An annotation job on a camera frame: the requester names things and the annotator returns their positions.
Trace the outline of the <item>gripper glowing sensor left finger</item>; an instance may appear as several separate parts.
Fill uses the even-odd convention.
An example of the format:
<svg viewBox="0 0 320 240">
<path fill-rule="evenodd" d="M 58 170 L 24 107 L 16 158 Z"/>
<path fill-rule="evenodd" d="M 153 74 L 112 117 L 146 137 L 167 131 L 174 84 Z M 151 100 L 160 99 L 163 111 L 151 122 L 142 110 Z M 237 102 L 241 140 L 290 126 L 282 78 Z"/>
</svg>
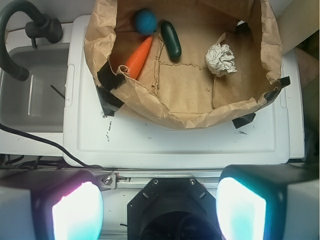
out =
<svg viewBox="0 0 320 240">
<path fill-rule="evenodd" d="M 1 170 L 2 240 L 97 240 L 101 190 L 88 170 Z"/>
</svg>

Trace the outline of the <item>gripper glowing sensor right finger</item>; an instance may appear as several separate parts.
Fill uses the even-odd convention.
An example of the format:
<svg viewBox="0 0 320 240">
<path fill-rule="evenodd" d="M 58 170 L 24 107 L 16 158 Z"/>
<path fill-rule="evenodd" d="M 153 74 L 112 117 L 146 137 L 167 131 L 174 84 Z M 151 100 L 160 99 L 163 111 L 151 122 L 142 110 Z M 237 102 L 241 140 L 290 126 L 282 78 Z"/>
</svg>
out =
<svg viewBox="0 0 320 240">
<path fill-rule="evenodd" d="M 319 164 L 229 165 L 216 214 L 227 240 L 318 240 Z"/>
</svg>

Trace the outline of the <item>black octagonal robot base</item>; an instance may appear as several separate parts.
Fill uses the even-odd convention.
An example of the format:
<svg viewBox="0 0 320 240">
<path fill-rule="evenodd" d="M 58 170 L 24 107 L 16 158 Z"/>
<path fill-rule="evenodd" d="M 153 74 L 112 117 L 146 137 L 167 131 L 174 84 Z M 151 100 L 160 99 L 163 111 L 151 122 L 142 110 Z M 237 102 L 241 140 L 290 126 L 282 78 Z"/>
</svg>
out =
<svg viewBox="0 0 320 240">
<path fill-rule="evenodd" d="M 129 240 L 221 240 L 216 199 L 194 178 L 153 178 L 127 204 Z"/>
</svg>

